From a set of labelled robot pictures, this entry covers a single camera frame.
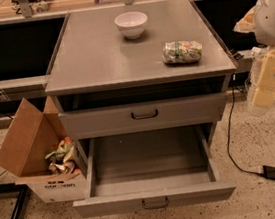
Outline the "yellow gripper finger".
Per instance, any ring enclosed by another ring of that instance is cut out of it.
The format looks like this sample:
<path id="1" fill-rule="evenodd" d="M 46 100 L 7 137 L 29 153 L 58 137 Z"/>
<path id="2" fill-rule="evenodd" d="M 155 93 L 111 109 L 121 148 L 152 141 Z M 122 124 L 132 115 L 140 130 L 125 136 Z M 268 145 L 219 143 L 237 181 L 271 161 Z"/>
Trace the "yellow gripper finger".
<path id="1" fill-rule="evenodd" d="M 266 53 L 261 63 L 251 102 L 254 107 L 268 108 L 275 102 L 275 49 Z"/>
<path id="2" fill-rule="evenodd" d="M 234 31 L 237 33 L 254 33 L 255 25 L 254 21 L 254 8 L 249 9 L 249 11 L 234 25 Z"/>

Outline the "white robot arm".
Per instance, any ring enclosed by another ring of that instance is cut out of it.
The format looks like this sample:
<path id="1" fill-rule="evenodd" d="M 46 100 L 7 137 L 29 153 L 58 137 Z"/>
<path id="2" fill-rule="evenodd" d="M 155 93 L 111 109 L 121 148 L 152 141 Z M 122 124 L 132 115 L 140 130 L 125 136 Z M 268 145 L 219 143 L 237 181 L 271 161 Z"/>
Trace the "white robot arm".
<path id="1" fill-rule="evenodd" d="M 256 5 L 235 24 L 235 32 L 253 32 L 265 48 L 252 50 L 248 110 L 260 114 L 275 102 L 275 0 L 257 0 Z"/>

